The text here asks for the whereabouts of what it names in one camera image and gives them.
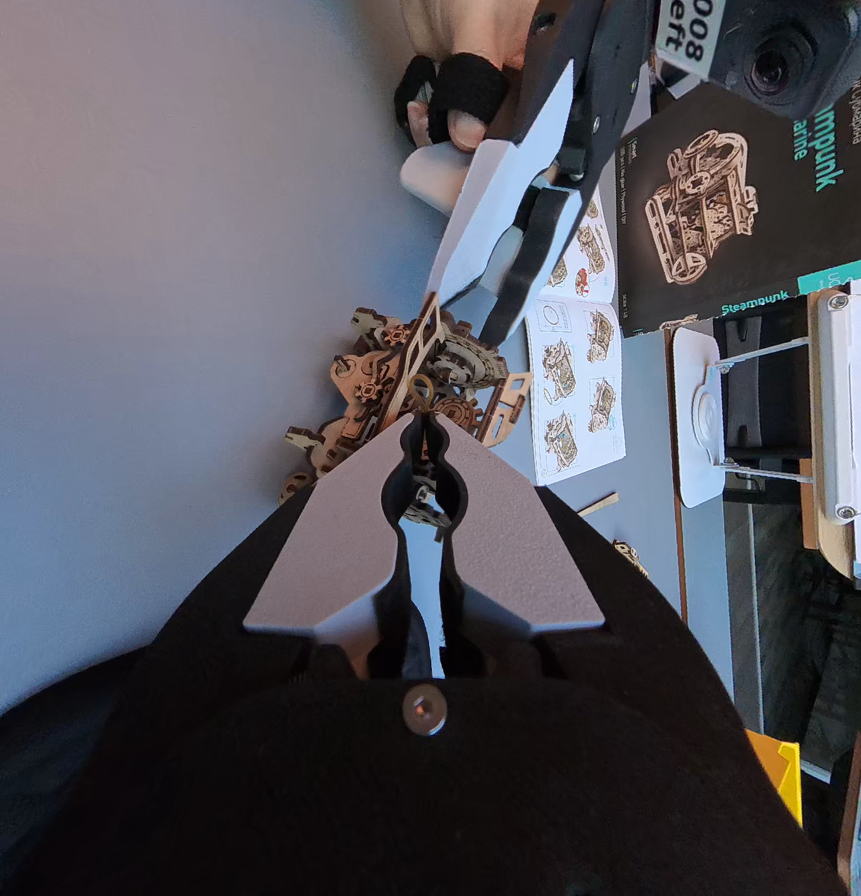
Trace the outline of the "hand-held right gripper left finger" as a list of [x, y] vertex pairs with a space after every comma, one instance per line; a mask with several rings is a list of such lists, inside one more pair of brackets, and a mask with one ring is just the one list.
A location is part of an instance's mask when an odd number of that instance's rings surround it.
[[407, 414], [309, 491], [243, 626], [335, 646], [358, 678], [397, 677], [412, 588], [400, 521], [414, 496], [421, 416]]

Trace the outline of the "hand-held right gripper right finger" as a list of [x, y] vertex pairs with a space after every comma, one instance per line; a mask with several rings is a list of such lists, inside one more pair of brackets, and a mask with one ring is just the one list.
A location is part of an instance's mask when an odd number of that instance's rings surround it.
[[596, 632], [603, 611], [536, 487], [436, 412], [425, 417], [447, 517], [439, 579], [447, 678], [480, 678], [520, 644]]

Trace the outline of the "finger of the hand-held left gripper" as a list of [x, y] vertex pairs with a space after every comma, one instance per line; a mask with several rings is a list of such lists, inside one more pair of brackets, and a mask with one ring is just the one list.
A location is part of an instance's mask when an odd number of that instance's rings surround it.
[[494, 249], [481, 286], [495, 297], [481, 341], [500, 345], [547, 285], [582, 217], [580, 191], [544, 186]]
[[555, 161], [571, 110], [575, 68], [570, 59], [552, 86], [542, 85], [543, 101], [537, 111], [527, 107], [527, 121], [517, 113], [522, 78], [508, 85], [494, 124], [473, 153], [430, 274], [428, 292], [441, 307], [482, 278], [527, 190]]

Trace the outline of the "wooden mechanical model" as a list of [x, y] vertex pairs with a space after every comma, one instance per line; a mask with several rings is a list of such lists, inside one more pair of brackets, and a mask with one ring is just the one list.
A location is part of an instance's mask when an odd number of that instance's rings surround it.
[[335, 356], [329, 375], [346, 400], [344, 414], [317, 431], [290, 427], [285, 440], [305, 452], [307, 469], [283, 482], [279, 504], [338, 468], [403, 416], [415, 413], [410, 378], [428, 375], [435, 387], [430, 412], [492, 448], [512, 432], [526, 406], [533, 375], [511, 373], [499, 350], [472, 335], [469, 322], [425, 298], [410, 322], [357, 308], [358, 339], [349, 354]]

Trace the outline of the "black model kit box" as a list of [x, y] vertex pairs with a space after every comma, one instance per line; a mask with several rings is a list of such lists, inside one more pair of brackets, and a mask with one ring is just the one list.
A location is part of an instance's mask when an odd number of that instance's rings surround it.
[[861, 76], [797, 121], [702, 84], [615, 164], [626, 336], [861, 280]]

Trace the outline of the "person's left hand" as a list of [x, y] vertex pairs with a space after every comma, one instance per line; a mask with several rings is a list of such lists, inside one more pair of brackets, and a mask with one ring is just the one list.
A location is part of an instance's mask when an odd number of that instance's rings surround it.
[[[500, 72], [522, 68], [526, 39], [538, 2], [534, 1], [402, 1], [404, 28], [414, 53], [437, 65], [453, 55], [485, 59]], [[407, 129], [417, 148], [431, 145], [429, 102], [407, 104]], [[470, 111], [447, 110], [447, 140], [473, 152], [488, 125]]]

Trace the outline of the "illustrated instruction booklet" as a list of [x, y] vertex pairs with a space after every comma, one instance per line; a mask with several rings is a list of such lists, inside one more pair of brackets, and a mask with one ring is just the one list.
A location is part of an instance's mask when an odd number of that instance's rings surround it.
[[625, 456], [615, 252], [595, 190], [576, 235], [525, 318], [536, 483]]

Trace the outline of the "white document stand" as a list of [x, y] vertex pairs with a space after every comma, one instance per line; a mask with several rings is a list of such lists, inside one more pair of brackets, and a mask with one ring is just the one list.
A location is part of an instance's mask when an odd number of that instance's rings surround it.
[[[772, 349], [722, 358], [715, 336], [687, 327], [671, 336], [672, 411], [679, 496], [693, 508], [724, 491], [727, 475], [788, 483], [803, 512], [805, 545], [837, 572], [854, 576], [852, 420], [849, 394], [851, 285], [824, 288], [807, 300], [808, 336]], [[734, 364], [804, 345], [809, 350], [812, 457], [800, 473], [760, 472], [727, 462], [721, 376]]]

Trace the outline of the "yellow plastic bin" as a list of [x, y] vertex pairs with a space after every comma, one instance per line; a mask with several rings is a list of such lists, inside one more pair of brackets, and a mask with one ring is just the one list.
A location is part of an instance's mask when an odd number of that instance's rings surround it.
[[758, 756], [783, 803], [804, 826], [801, 745], [777, 740], [771, 736], [746, 730], [750, 744]]

